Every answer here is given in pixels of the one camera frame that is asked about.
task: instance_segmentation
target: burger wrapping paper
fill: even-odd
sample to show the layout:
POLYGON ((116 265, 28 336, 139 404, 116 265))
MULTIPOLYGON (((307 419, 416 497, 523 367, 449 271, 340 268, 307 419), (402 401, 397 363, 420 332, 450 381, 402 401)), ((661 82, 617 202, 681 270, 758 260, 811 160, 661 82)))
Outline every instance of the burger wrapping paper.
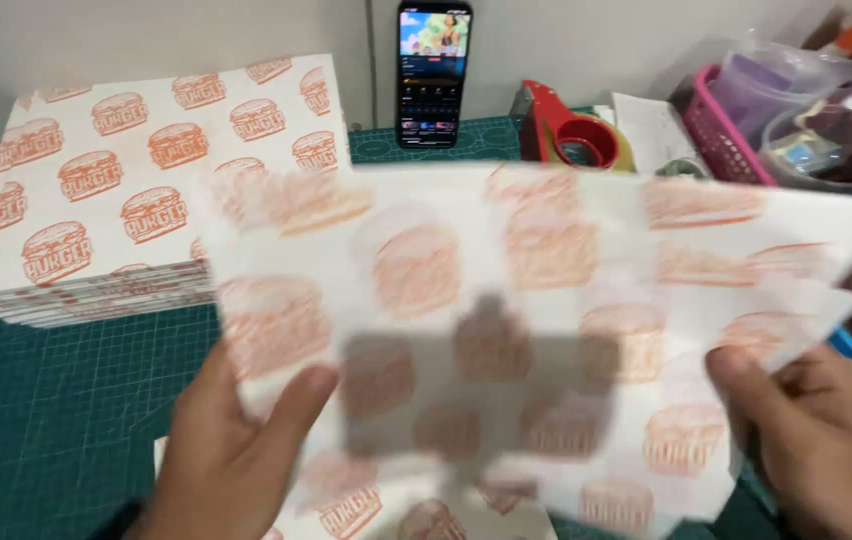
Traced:
MULTIPOLYGON (((774 371, 852 314, 850 197, 486 163, 192 194, 248 413, 338 367, 288 493, 320 522, 423 474, 641 538, 712 520, 741 459, 707 351, 774 371)), ((430 511, 409 537, 463 537, 430 511)))
POLYGON ((349 167, 330 55, 21 98, 0 141, 0 318, 209 303, 192 178, 349 167))
MULTIPOLYGON (((156 476, 169 437, 153 442, 156 476)), ((542 505, 518 494, 501 494, 483 486, 450 492, 435 474, 360 490, 349 500, 322 509, 302 511, 286 505, 263 540, 349 538, 400 540, 475 538, 556 540, 542 505), (444 527, 445 536, 429 533, 444 527)))

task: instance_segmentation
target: hand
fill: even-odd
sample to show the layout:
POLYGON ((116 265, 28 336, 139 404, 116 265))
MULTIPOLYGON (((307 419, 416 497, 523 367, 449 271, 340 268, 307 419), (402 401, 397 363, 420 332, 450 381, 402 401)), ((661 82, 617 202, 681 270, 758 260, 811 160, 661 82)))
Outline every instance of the hand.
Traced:
POLYGON ((152 502, 136 540, 260 540, 286 497, 303 439, 336 388, 336 370, 307 367, 265 423, 243 416, 220 341, 176 399, 152 502))
POLYGON ((769 376, 744 350, 706 366, 733 411, 755 424, 760 464, 794 531, 852 540, 852 360, 820 345, 769 376))

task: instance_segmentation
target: pink plastic basket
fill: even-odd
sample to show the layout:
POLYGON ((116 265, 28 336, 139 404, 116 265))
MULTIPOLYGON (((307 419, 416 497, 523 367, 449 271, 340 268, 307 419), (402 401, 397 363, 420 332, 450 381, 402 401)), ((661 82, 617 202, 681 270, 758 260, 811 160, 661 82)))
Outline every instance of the pink plastic basket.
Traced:
POLYGON ((719 72, 719 65, 708 65, 696 73, 693 101, 682 117, 686 131, 718 180, 778 186, 777 181, 759 164, 756 152, 709 93, 708 83, 716 79, 719 72))

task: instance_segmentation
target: smartphone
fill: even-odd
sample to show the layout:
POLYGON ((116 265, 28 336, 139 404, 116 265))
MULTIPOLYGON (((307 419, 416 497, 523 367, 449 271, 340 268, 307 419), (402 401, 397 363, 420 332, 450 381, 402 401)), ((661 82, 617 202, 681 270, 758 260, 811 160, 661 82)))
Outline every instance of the smartphone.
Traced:
POLYGON ((473 9, 467 2, 406 0, 396 20, 396 142, 449 148, 460 128, 473 9))

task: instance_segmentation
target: green cutting mat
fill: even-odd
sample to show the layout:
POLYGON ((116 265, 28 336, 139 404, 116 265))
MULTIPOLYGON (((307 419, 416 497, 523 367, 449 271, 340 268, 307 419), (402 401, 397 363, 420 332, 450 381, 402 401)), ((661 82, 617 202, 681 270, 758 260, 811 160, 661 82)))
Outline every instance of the green cutting mat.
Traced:
MULTIPOLYGON (((350 135, 354 163, 517 160, 508 117, 463 122, 456 148, 403 151, 391 129, 350 135)), ((219 334, 211 305, 39 330, 0 323, 0 539, 84 538, 153 485, 152 441, 219 334)), ((777 538, 741 479, 716 525, 676 540, 777 538)), ((555 519, 563 539, 610 538, 555 519)))

